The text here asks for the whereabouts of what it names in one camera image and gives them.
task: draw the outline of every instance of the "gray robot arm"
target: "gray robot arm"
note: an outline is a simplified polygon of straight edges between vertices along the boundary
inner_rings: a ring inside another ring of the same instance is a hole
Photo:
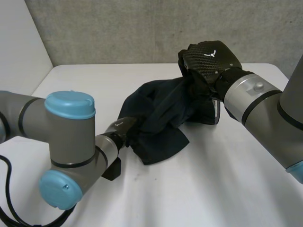
[[[284,91],[258,75],[233,83],[225,94],[226,109],[303,183],[303,57]]]
[[[52,167],[39,189],[53,207],[69,210],[100,176],[113,178],[106,170],[119,160],[136,119],[119,119],[95,136],[95,112],[94,99],[81,92],[54,92],[43,99],[0,91],[0,144],[15,136],[49,143]]]

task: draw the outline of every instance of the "gray wall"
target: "gray wall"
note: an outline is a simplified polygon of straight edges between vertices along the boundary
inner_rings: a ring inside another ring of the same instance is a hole
[[[53,65],[177,62],[221,40],[241,62],[290,76],[303,54],[302,0],[25,0]]]

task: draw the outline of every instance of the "black band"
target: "black band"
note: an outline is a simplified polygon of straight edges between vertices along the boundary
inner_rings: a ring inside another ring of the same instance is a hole
[[[87,159],[86,161],[84,161],[84,162],[79,162],[79,163],[61,164],[61,163],[55,162],[55,161],[52,160],[52,159],[51,159],[51,162],[52,162],[52,164],[53,164],[54,166],[59,167],[59,168],[66,168],[66,169],[78,168],[78,167],[85,166],[85,165],[87,165],[88,163],[92,162],[92,161],[95,159],[96,154],[97,154],[97,151],[95,151],[94,155],[93,155],[90,159]]]
[[[0,119],[1,119],[1,121],[3,123],[3,125],[4,125],[5,134],[6,134],[5,141],[7,141],[9,139],[9,137],[10,137],[9,122],[8,122],[8,120],[6,120],[6,117],[1,112],[0,112]]]
[[[289,116],[284,109],[282,108],[281,104],[280,104],[280,100],[277,104],[277,109],[279,114],[281,115],[281,117],[283,117],[283,119],[285,121],[287,121],[288,123],[290,123],[292,126],[296,127],[297,129],[303,130],[303,124],[299,121],[297,121],[296,119],[292,118],[291,116]]]
[[[25,114],[25,111],[27,110],[27,108],[36,100],[38,99],[41,99],[41,98],[33,98],[31,100],[29,100],[25,105],[24,107],[22,108],[21,112],[20,112],[20,115],[19,115],[19,119],[18,119],[18,127],[19,127],[19,131],[21,133],[21,135],[25,138],[27,138],[27,135],[25,134],[24,132],[24,129],[23,129],[23,118],[24,118],[24,114]]]
[[[272,91],[268,91],[264,94],[262,94],[259,98],[257,98],[255,101],[253,101],[245,110],[243,116],[242,116],[242,124],[245,126],[246,120],[250,114],[250,112],[260,103],[262,102],[264,99],[273,96],[275,94],[279,94],[282,93],[282,91],[280,90],[272,90]]]
[[[104,160],[105,160],[106,169],[107,169],[107,167],[108,167],[108,159],[107,159],[104,151],[100,147],[98,147],[98,146],[96,146],[96,150],[99,151],[103,155]]]

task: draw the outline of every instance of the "dark blue cloth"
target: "dark blue cloth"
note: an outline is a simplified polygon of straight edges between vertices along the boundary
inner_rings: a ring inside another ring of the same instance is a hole
[[[125,100],[118,118],[138,118],[127,133],[127,145],[145,165],[163,161],[189,143],[178,129],[185,121],[218,123],[220,104],[215,110],[212,100],[194,100],[188,92],[193,83],[192,77],[155,80],[143,84]]]

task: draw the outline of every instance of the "white wall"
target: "white wall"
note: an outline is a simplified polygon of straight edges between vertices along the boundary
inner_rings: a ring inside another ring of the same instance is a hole
[[[0,90],[31,95],[53,68],[23,0],[0,0]]]

